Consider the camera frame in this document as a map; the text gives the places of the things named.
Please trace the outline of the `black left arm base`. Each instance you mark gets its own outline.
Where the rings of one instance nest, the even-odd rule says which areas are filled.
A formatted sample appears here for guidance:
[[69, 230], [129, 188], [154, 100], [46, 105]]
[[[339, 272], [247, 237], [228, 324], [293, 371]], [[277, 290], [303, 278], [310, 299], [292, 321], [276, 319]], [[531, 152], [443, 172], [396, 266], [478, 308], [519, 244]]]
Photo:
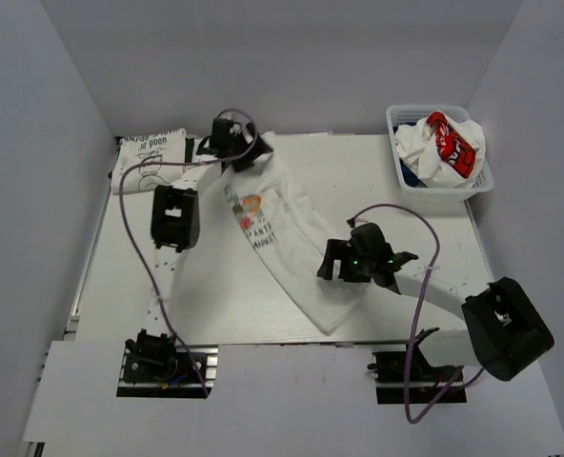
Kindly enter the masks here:
[[125, 342], [116, 396], [205, 399], [212, 391], [217, 366], [217, 347], [185, 351], [171, 336], [141, 330]]

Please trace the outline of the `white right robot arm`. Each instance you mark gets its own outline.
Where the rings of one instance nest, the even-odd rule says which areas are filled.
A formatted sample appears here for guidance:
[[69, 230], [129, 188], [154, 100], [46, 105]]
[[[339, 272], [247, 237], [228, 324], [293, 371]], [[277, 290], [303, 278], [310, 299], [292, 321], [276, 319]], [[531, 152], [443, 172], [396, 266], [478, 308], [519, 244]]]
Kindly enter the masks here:
[[441, 367], [481, 367], [508, 382], [553, 348], [551, 331], [514, 279], [503, 277], [484, 289], [469, 280], [454, 284], [436, 278], [417, 259], [393, 251], [379, 226], [369, 223], [354, 228], [347, 240], [329, 240], [317, 275], [423, 298], [463, 321], [459, 329], [416, 334], [407, 366], [421, 380]]

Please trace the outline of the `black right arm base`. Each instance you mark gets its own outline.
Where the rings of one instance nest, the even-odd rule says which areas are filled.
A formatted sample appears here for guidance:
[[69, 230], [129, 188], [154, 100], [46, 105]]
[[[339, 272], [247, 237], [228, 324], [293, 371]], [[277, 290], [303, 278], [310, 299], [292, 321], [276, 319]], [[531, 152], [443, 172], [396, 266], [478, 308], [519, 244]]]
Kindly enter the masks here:
[[[367, 365], [367, 371], [374, 379], [376, 402], [379, 405], [404, 404], [405, 360], [405, 350], [386, 350], [373, 354], [373, 361]], [[410, 373], [409, 399], [411, 404], [426, 406], [449, 382], [453, 373], [454, 368], [451, 366], [431, 367], [417, 352], [412, 358]], [[450, 390], [439, 399], [439, 402], [465, 404], [467, 394], [462, 384], [463, 375], [460, 375]]]

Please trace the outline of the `navy blue t-shirt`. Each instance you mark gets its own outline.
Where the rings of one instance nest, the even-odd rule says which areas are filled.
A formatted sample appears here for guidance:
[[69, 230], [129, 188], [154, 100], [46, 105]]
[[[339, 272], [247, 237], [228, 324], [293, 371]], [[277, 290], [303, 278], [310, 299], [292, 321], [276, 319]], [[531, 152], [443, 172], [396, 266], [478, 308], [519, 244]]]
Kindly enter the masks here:
[[[401, 124], [399, 126], [393, 127], [393, 133], [397, 133], [400, 127], [415, 127], [415, 122]], [[401, 167], [402, 176], [405, 184], [411, 188], [423, 188], [424, 183], [418, 179], [416, 174], [405, 164], [402, 158], [398, 159], [398, 162]]]

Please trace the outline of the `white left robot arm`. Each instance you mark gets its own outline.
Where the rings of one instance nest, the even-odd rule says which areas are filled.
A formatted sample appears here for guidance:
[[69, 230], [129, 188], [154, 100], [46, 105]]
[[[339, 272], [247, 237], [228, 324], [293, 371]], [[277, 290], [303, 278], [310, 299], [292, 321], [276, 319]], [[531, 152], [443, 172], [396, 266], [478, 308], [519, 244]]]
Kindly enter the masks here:
[[163, 334], [175, 344], [174, 281], [180, 278], [188, 251], [199, 239], [200, 197], [227, 169], [250, 169], [261, 155], [273, 152], [253, 120], [242, 123], [232, 118], [235, 114], [231, 109], [219, 113], [212, 121], [211, 133], [197, 145], [192, 161], [182, 167], [181, 176], [154, 190], [150, 227], [154, 260], [148, 267], [153, 303], [146, 330]]

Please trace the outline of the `white t-shirt with text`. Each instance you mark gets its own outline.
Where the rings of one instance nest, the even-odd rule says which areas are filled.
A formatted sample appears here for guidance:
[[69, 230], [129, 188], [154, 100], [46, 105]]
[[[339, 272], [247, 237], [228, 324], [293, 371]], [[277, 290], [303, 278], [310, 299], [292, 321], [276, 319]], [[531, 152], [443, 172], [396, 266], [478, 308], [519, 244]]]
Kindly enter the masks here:
[[355, 323], [370, 287], [317, 276], [328, 241], [341, 233], [314, 208], [280, 147], [247, 170], [226, 171], [223, 194], [256, 259], [257, 272], [240, 275], [247, 293], [261, 298], [260, 289], [272, 283], [324, 335]]

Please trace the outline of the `white t-shirt red print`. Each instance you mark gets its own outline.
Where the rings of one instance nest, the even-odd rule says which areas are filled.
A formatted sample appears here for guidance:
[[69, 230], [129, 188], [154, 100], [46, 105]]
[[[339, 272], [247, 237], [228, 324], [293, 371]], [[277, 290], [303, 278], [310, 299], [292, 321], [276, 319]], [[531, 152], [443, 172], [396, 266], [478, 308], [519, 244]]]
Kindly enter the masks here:
[[427, 188], [468, 189], [485, 164], [483, 128], [473, 120], [456, 122], [441, 110], [398, 126], [394, 141], [401, 164]]

